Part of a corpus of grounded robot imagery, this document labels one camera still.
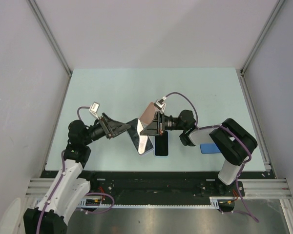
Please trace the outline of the left aluminium frame post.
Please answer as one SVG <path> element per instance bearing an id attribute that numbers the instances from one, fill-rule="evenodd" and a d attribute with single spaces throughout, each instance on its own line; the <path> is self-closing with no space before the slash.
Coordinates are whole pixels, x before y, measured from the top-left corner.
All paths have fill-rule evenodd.
<path id="1" fill-rule="evenodd" d="M 43 12 L 41 11 L 38 3 L 36 0 L 26 0 L 29 8 L 31 9 L 34 17 L 36 18 L 40 28 L 42 29 L 42 32 L 44 33 L 46 39 L 48 40 L 52 50 L 54 51 L 56 57 L 58 58 L 61 66 L 67 73 L 69 77 L 72 75 L 72 70 L 68 65 L 68 62 L 46 20 L 46 18 L 43 15 Z"/>

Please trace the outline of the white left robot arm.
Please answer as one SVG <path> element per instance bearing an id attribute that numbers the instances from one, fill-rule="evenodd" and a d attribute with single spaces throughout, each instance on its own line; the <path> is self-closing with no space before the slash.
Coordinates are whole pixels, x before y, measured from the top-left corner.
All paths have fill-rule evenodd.
<path id="1" fill-rule="evenodd" d="M 81 199 L 97 192 L 98 182 L 82 178 L 91 153 L 89 144 L 103 137 L 112 139 L 130 129 L 130 125 L 115 121 L 102 114 L 93 125 L 87 126 L 80 119 L 68 126 L 68 141 L 61 153 L 62 166 L 52 185 L 35 208 L 28 208 L 24 215 L 27 234 L 64 234 L 71 216 Z"/>

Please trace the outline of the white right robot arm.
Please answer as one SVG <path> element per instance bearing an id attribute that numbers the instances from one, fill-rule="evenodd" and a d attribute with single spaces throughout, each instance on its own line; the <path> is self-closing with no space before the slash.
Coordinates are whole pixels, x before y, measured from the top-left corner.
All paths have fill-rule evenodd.
<path id="1" fill-rule="evenodd" d="M 191 110 L 183 110 L 178 117 L 156 112 L 150 124 L 139 134 L 161 137 L 168 131 L 181 131 L 181 143 L 189 147 L 199 146 L 202 154 L 207 153 L 202 148 L 203 136 L 206 136 L 208 148 L 223 155 L 225 161 L 215 184 L 220 195 L 228 195 L 233 190 L 232 183 L 240 176 L 258 146 L 256 139 L 234 119 L 228 118 L 220 125 L 197 127 Z"/>

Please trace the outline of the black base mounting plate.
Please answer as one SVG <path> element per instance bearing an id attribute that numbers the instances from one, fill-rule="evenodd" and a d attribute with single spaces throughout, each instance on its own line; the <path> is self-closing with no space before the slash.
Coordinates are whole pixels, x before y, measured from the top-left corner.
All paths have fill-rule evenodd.
<path id="1" fill-rule="evenodd" d="M 95 172 L 82 171 L 77 178 L 90 181 L 90 190 L 103 191 L 113 197 L 129 193 L 186 193 L 199 196 L 232 195 L 235 183 L 222 185 L 217 172 Z"/>

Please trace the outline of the right aluminium rail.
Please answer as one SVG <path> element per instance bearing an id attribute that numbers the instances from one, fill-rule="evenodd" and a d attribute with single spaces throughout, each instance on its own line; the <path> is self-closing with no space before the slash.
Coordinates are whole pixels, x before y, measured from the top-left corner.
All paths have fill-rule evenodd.
<path id="1" fill-rule="evenodd" d="M 287 180 L 285 178 L 278 178 L 274 170 L 274 165 L 269 155 L 256 110 L 247 87 L 245 74 L 239 69 L 237 70 L 237 74 L 265 165 L 265 171 L 260 179 L 242 180 L 246 185 L 245 198 L 279 200 L 288 230 L 293 234 L 293 195 Z"/>

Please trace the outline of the right aluminium frame post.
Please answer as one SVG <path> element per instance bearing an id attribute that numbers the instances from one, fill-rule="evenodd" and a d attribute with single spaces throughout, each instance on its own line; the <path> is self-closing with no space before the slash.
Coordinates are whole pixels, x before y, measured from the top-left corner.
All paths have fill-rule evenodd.
<path id="1" fill-rule="evenodd" d="M 243 76 L 247 71 L 249 65 L 251 64 L 252 60 L 254 59 L 257 51 L 259 50 L 261 44 L 264 42 L 264 39 L 268 35 L 270 29 L 272 28 L 274 22 L 278 18 L 282 8 L 284 7 L 287 0 L 277 0 L 271 13 L 269 14 L 268 19 L 266 20 L 263 28 L 261 29 L 259 36 L 257 37 L 255 44 L 253 45 L 250 53 L 248 54 L 245 62 L 243 63 L 242 67 L 240 68 L 240 74 Z"/>

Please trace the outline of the pink phone case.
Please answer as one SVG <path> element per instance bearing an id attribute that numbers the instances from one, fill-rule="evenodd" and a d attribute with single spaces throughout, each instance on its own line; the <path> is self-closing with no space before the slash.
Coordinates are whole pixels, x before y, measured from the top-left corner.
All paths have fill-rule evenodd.
<path id="1" fill-rule="evenodd" d="M 151 102 L 139 118 L 141 123 L 143 125 L 149 125 L 153 121 L 154 115 L 157 111 L 158 108 L 154 105 L 154 102 Z"/>

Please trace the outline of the aluminium frame post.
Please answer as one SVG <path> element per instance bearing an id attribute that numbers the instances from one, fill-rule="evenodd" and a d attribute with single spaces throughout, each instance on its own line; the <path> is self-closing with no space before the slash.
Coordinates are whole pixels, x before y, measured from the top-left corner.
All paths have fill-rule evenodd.
<path id="1" fill-rule="evenodd" d="M 72 70 L 68 65 L 68 62 L 46 20 L 46 18 L 43 15 L 43 12 L 41 11 L 38 3 L 36 0 L 26 0 L 29 8 L 31 9 L 34 17 L 36 18 L 40 28 L 42 29 L 42 32 L 44 33 L 46 39 L 48 40 L 52 50 L 54 51 L 56 57 L 58 58 L 61 66 L 67 73 L 69 77 L 72 75 Z"/>
<path id="2" fill-rule="evenodd" d="M 274 22 L 278 18 L 282 8 L 284 7 L 287 0 L 277 0 L 271 13 L 269 14 L 268 19 L 266 20 L 263 28 L 261 29 L 259 36 L 257 37 L 255 44 L 253 45 L 250 53 L 248 54 L 245 62 L 243 63 L 242 67 L 240 68 L 240 74 L 243 76 L 247 71 L 249 65 L 251 64 L 252 60 L 254 59 L 257 51 L 259 50 L 261 44 L 264 42 L 264 39 L 268 35 L 270 29 L 272 28 Z"/>

